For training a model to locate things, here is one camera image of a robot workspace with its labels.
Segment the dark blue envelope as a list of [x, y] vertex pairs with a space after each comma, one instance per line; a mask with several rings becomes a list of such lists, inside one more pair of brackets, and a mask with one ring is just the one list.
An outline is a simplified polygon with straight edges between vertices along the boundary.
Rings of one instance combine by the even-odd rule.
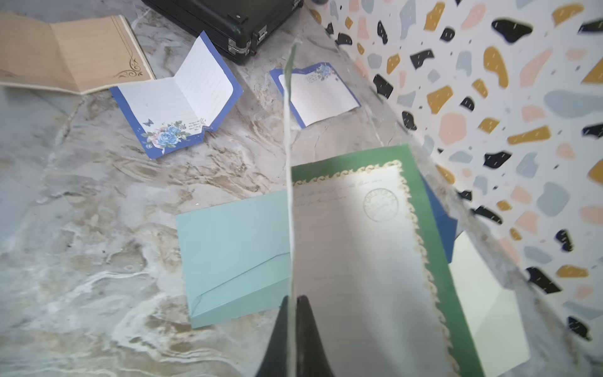
[[426, 225], [426, 230], [422, 232], [422, 235], [424, 235], [427, 241], [426, 248], [428, 255], [431, 258], [439, 251], [443, 254], [442, 257], [437, 257], [439, 263], [442, 264], [442, 261], [446, 259], [447, 264], [451, 264], [458, 220], [449, 215], [444, 209], [422, 174], [420, 174], [419, 177], [421, 177], [425, 192], [425, 204], [423, 204], [425, 207], [424, 212], [428, 211], [430, 213], [427, 215], [427, 220], [422, 220], [422, 224]]

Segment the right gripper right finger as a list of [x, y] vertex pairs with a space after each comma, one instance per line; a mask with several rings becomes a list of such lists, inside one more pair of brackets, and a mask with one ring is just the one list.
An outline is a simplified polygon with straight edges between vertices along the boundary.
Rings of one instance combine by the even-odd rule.
[[296, 375], [334, 377], [323, 348], [309, 299], [298, 296], [296, 306]]

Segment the light blue envelope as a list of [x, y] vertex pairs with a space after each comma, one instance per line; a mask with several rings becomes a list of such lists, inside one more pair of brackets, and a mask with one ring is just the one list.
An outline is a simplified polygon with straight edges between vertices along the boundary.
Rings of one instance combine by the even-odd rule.
[[289, 294], [285, 191], [178, 215], [176, 224], [193, 328], [276, 308]]

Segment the beige letter paper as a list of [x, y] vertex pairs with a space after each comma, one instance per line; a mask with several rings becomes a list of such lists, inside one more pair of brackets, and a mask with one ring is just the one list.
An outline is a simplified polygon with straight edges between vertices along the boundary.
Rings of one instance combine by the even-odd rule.
[[90, 94], [155, 75], [127, 19], [45, 23], [1, 15], [1, 84]]

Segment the cream white envelope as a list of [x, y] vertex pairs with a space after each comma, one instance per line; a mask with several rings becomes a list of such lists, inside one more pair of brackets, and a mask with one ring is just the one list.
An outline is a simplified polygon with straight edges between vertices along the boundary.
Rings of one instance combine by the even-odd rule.
[[455, 290], [486, 376], [501, 376], [530, 358], [516, 293], [503, 287], [466, 234], [449, 264]]

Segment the white green-bordered letter paper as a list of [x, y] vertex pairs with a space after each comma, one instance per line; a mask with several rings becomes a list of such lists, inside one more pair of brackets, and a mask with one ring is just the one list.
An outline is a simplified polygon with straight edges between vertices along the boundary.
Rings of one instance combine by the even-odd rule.
[[289, 167], [292, 375], [301, 295], [334, 376], [483, 375], [419, 175], [409, 145]]

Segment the white blue-bordered letter paper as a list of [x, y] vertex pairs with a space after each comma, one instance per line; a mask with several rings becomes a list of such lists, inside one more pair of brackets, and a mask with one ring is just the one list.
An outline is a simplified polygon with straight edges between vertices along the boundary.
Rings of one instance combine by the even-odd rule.
[[151, 160], [204, 141], [243, 94], [207, 33], [193, 44], [175, 76], [110, 89]]

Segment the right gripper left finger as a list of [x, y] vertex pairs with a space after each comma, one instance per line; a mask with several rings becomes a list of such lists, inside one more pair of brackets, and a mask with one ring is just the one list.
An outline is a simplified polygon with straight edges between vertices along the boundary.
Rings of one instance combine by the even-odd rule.
[[286, 377], [288, 353], [288, 304], [289, 297], [285, 296], [280, 305], [279, 313], [273, 327], [265, 356], [256, 373], [256, 377]]

